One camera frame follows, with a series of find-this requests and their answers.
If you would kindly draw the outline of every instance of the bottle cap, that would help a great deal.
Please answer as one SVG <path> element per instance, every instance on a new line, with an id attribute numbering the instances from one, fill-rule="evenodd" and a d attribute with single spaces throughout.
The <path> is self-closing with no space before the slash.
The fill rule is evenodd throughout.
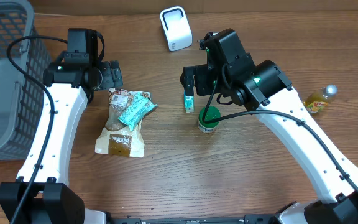
<path id="1" fill-rule="evenodd" d="M 326 94 L 328 95 L 335 95 L 338 92 L 338 89 L 336 88 L 336 85 L 330 84 L 326 87 Z"/>
<path id="2" fill-rule="evenodd" d="M 200 124 L 202 126 L 206 127 L 206 128 L 214 128 L 214 127 L 216 127 L 219 124 L 219 122 L 215 122 L 215 123 L 212 123 L 212 124 L 206 124 L 206 123 L 203 122 L 204 110 L 205 110 L 205 108 L 203 108 L 200 111 L 200 114 L 198 115 L 198 121 L 200 122 Z M 219 110 L 214 106 L 210 106 L 208 108 L 208 111 L 206 112 L 205 120 L 209 121 L 209 120 L 220 118 L 220 117 L 221 117 L 221 113 L 219 112 Z"/>

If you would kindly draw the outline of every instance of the green light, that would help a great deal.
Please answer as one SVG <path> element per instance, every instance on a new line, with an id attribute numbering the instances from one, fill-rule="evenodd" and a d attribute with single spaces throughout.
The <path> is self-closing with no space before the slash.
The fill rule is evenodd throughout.
<path id="1" fill-rule="evenodd" d="M 258 78 L 258 77 L 254 78 L 254 82 L 255 82 L 255 83 L 260 82 L 260 78 Z"/>

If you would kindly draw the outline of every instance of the bottle of yellow liquid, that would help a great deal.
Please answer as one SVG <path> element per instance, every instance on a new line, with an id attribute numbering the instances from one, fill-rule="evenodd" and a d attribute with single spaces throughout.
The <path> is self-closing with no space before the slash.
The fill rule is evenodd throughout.
<path id="1" fill-rule="evenodd" d="M 310 95 L 303 104 L 311 115 L 316 115 L 328 104 L 335 100 L 337 93 L 336 85 L 328 85 Z"/>

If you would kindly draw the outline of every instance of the gray bottle cap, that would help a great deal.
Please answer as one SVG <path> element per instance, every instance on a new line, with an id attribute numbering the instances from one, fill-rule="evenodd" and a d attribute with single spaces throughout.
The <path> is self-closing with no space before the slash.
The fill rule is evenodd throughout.
<path id="1" fill-rule="evenodd" d="M 326 87 L 326 94 L 328 95 L 335 95 L 337 93 L 338 89 L 336 88 L 336 85 L 330 84 Z"/>

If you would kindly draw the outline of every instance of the wall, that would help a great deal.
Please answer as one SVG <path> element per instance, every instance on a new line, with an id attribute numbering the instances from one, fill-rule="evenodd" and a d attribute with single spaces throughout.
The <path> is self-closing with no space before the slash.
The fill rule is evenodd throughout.
<path id="1" fill-rule="evenodd" d="M 182 6 L 187 13 L 358 10 L 358 0 L 29 0 L 35 12 L 63 15 L 159 14 Z"/>

